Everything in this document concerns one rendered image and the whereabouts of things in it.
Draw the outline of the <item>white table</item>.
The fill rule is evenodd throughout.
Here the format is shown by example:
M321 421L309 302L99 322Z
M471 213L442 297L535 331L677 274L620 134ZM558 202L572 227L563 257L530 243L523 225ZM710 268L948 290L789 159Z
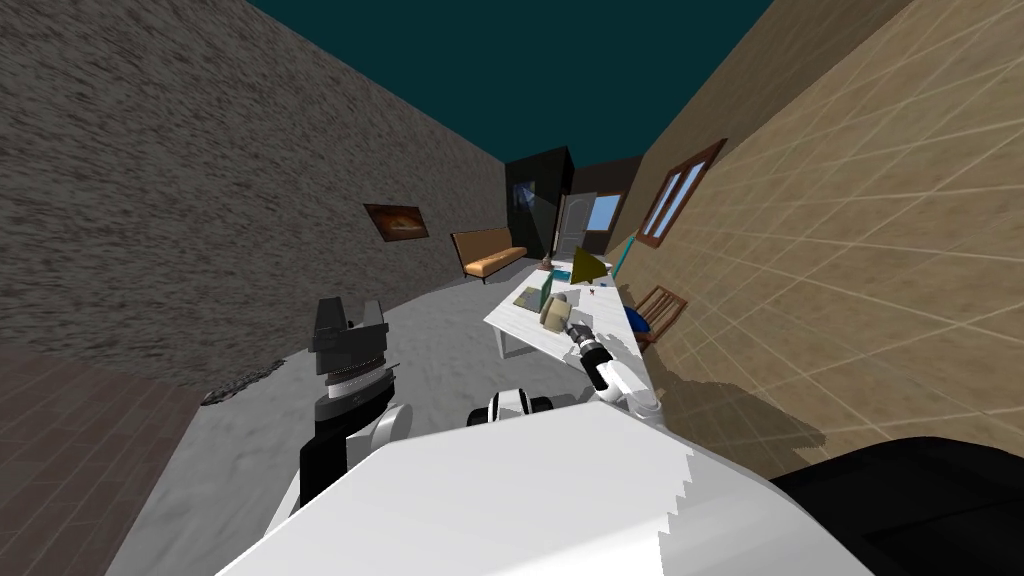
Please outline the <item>white table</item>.
M525 279L513 285L512 291L484 318L484 322L495 330L501 357L506 356L507 340L514 338L578 368L578 346L570 337L542 328L537 313L514 304L525 289L540 289L548 276L547 271L530 269ZM571 323L587 324L611 356L626 364L645 384L651 383L611 277L598 278L594 284L578 285L555 280L552 291L567 295L572 306Z

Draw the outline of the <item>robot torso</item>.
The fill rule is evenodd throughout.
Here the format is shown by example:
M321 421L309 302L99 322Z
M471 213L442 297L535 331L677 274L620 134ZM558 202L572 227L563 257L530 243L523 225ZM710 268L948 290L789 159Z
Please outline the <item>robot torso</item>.
M217 576L873 576L765 478L599 402L386 444Z

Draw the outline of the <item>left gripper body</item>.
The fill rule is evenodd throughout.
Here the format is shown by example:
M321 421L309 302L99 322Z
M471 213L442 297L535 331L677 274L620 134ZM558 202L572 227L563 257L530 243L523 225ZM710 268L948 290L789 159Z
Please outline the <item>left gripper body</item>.
M355 328L315 328L309 352L315 355L316 374L354 378L385 364L389 324Z

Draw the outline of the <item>black tall cabinet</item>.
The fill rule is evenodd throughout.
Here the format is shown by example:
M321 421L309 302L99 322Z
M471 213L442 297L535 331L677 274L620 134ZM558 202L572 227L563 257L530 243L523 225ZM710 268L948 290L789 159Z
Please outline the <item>black tall cabinet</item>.
M527 258L539 260L552 250L560 201L574 171L566 146L505 164L507 228Z

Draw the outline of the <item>grey panel door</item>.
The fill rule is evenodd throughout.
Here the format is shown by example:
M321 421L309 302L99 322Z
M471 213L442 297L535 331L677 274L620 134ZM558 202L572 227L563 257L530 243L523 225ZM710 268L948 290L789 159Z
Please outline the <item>grey panel door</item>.
M596 193L569 194L562 198L559 227L552 249L553 259L570 260L587 234Z

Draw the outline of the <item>orange brown sofa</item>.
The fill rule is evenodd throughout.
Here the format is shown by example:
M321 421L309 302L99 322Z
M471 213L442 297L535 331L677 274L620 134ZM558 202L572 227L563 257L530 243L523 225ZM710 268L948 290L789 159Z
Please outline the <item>orange brown sofa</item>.
M525 247L513 245L508 228L458 232L451 238L464 276L478 278L483 283L527 254Z

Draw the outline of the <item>wooden chair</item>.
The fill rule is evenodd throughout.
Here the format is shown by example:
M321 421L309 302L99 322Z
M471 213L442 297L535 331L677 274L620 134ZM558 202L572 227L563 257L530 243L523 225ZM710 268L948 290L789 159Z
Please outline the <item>wooden chair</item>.
M657 285L636 306L624 311L641 354L674 325L688 301Z

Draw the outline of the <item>beige rounded object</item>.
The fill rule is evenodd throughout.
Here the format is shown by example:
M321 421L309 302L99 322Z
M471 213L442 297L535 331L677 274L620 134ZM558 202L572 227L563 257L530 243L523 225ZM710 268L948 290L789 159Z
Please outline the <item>beige rounded object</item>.
M539 322L542 327L553 333L561 333L567 329L572 305L565 293L550 295L541 307Z

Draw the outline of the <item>blue window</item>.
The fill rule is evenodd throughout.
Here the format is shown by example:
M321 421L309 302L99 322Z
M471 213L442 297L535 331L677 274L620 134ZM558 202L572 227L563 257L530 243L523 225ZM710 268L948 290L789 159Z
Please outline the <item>blue window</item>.
M621 194L601 194L594 199L587 232L609 232L618 212Z

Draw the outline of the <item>brown framed window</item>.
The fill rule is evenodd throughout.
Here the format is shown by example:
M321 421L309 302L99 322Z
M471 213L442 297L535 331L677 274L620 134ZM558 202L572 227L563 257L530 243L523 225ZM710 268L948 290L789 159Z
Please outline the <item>brown framed window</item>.
M718 140L669 171L647 215L637 230L635 235L637 241L653 248L663 244L725 143L727 143L725 138Z

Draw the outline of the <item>brown framed wall picture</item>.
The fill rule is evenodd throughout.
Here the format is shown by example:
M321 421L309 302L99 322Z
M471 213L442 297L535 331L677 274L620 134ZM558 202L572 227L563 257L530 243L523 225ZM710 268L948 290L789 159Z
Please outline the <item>brown framed wall picture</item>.
M427 238L429 232L416 206L364 204L385 242Z

